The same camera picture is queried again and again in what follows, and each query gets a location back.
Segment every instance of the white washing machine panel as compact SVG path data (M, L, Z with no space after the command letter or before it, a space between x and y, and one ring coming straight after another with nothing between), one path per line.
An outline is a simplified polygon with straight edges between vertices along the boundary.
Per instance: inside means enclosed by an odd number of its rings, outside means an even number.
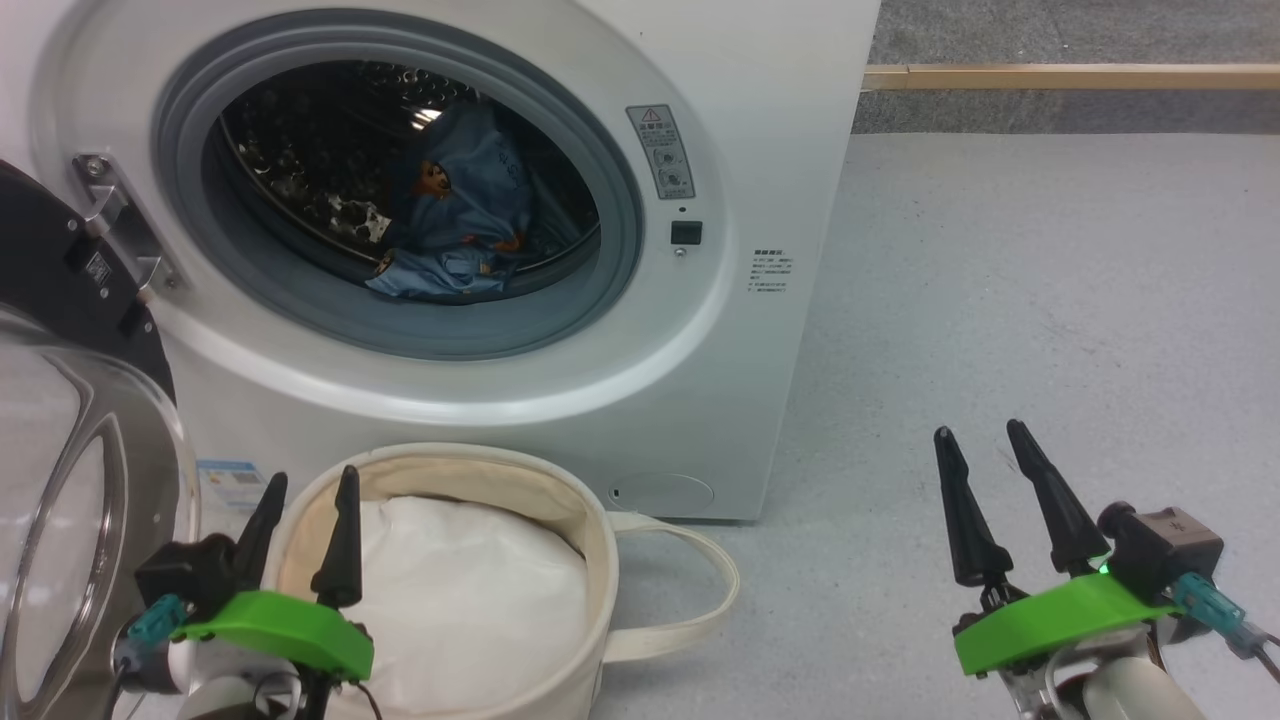
M668 516L759 514L844 161L877 0L352 0L488 40L554 78L622 150L644 245L621 297L547 347L480 361L376 352L300 325L221 274L156 170L183 63L315 0L54 0L5 10L0 149L87 210L70 158L105 152L177 268L148 291L204 457L310 478L380 445L512 447ZM666 105L696 196L659 199L627 108ZM699 220L673 246L673 220Z

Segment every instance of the washing machine door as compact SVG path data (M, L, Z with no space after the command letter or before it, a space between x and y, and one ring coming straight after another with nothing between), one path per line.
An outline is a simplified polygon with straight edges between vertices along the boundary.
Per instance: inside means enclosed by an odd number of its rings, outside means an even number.
M196 533L150 313L90 223L0 161L0 716L100 716L133 569Z

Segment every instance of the laundry basket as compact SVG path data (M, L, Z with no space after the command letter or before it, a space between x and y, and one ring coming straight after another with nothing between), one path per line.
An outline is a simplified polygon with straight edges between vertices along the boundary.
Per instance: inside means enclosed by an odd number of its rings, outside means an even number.
M585 719L599 691L604 665L658 657L696 644L721 625L737 597L740 579L733 560L707 537L644 515L605 512L581 480L545 460L508 450L454 443L384 447L330 468L289 505L276 527L264 587L315 600L315 593L310 591L311 575L320 568L337 520L334 497L346 465L360 470L362 501L419 496L499 507L554 532L586 561L588 632L572 659L547 680L502 705L431 717ZM614 536L640 532L667 533L701 552L726 582L724 602L694 620L609 632L618 591ZM335 717L371 717L365 715L367 706L360 710L358 703L335 703L330 706L330 714Z

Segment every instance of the wooden strip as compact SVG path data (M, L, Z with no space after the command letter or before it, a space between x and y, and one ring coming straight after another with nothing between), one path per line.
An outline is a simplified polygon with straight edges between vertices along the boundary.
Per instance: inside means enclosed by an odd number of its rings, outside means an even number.
M1280 90L1280 64L867 65L863 90Z

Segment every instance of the green plastic part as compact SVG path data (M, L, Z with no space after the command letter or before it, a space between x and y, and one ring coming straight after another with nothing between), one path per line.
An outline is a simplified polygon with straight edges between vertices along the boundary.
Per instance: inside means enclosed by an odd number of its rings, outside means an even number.
M1171 610L1143 605L1112 575L1082 575L974 623L955 637L956 655L965 675L989 673Z
M170 639L210 637L337 675L369 679L374 643L340 612L269 591L237 593L216 618L174 630Z

